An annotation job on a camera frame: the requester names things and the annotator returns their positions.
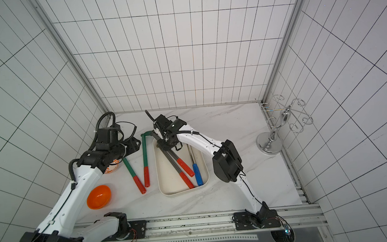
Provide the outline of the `cream plastic storage tray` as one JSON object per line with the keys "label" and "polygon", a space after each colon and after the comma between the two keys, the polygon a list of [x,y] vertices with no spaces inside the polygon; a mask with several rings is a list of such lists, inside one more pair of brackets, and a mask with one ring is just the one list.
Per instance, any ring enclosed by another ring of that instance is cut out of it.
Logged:
{"label": "cream plastic storage tray", "polygon": [[197,183],[196,175],[193,177],[189,176],[187,172],[181,166],[179,166],[176,161],[174,161],[174,163],[176,163],[176,165],[182,170],[185,176],[194,185],[194,188],[189,188],[186,182],[184,182],[184,180],[177,172],[175,166],[159,149],[156,139],[154,139],[153,141],[153,150],[155,156],[156,172],[158,176],[158,185],[160,188],[160,192],[163,195],[167,197],[179,196],[184,193],[193,192],[194,190],[197,191],[200,187],[207,185],[209,181],[209,171],[204,160],[204,154],[201,151],[191,147],[194,162],[196,163],[199,173],[201,174],[201,179],[203,183],[202,185],[199,185]]}

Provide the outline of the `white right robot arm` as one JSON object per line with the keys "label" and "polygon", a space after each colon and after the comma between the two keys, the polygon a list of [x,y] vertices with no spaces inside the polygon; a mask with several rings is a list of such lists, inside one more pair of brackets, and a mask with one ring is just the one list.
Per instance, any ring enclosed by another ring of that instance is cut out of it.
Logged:
{"label": "white right robot arm", "polygon": [[213,172],[217,178],[225,183],[233,183],[238,186],[250,203],[250,208],[244,213],[244,224],[257,229],[263,228],[263,223],[268,219],[271,210],[267,203],[260,201],[251,189],[243,170],[242,158],[232,141],[221,142],[207,137],[179,118],[172,121],[162,114],[154,118],[148,110],[145,113],[153,123],[151,135],[156,139],[157,147],[167,158],[172,160],[175,167],[188,173],[188,176],[197,175],[197,172],[191,170],[172,150],[179,144],[187,144],[210,155]]}

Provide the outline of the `grey speckled hoe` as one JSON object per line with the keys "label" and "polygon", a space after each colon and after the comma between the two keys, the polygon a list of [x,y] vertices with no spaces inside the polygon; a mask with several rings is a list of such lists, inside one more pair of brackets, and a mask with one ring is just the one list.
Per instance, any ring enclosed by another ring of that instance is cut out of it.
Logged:
{"label": "grey speckled hoe", "polygon": [[[157,143],[159,142],[160,138],[159,138],[158,134],[155,131],[151,132],[151,136],[154,139],[156,139]],[[162,153],[160,147],[156,146],[156,148],[159,151],[159,153]],[[177,155],[175,150],[173,150],[173,149],[166,150],[165,153],[168,154],[168,156],[172,158],[173,166],[175,165],[175,167],[177,167],[177,168],[179,168],[179,167],[182,168],[182,170],[184,172],[186,172],[190,177],[195,176],[194,171],[185,163],[185,161],[179,155]],[[155,154],[155,155],[156,155],[156,162],[160,161],[159,154]]]}
{"label": "grey speckled hoe", "polygon": [[166,156],[168,161],[173,165],[174,169],[178,172],[181,179],[184,181],[184,183],[188,186],[189,189],[195,188],[194,184],[189,180],[189,178],[185,175],[185,173],[180,168],[179,164],[175,161],[175,159],[166,151],[162,150],[162,153]]}

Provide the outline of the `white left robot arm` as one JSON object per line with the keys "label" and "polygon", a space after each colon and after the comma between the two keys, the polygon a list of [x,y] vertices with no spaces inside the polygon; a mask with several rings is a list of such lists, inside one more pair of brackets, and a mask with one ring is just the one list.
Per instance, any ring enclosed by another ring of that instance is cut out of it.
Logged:
{"label": "white left robot arm", "polygon": [[140,149],[141,142],[133,135],[124,137],[114,112],[102,115],[107,116],[111,117],[112,124],[105,128],[97,125],[88,150],[69,162],[71,181],[58,202],[37,229],[24,233],[19,242],[102,242],[109,237],[118,240],[129,237],[132,228],[126,214],[120,212],[107,213],[79,236],[72,235],[82,206],[107,168],[115,160]]}

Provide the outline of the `green hoe red handle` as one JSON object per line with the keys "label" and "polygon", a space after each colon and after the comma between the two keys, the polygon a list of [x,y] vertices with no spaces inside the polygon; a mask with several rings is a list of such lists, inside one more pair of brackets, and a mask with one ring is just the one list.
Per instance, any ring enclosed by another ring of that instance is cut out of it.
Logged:
{"label": "green hoe red handle", "polygon": [[152,131],[147,131],[147,132],[141,134],[145,187],[150,187],[150,174],[149,174],[149,166],[148,166],[146,138],[150,137],[151,134],[152,134]]}
{"label": "green hoe red handle", "polygon": [[139,191],[141,194],[145,194],[147,191],[145,189],[145,186],[142,184],[141,180],[139,179],[139,177],[136,175],[134,169],[132,168],[132,166],[130,165],[130,162],[128,162],[128,160],[126,158],[123,158],[122,159],[122,162],[124,163],[124,165],[126,166],[126,168],[128,169],[129,173],[131,174],[132,178],[133,178],[133,181],[135,182],[136,186],[138,187]]}

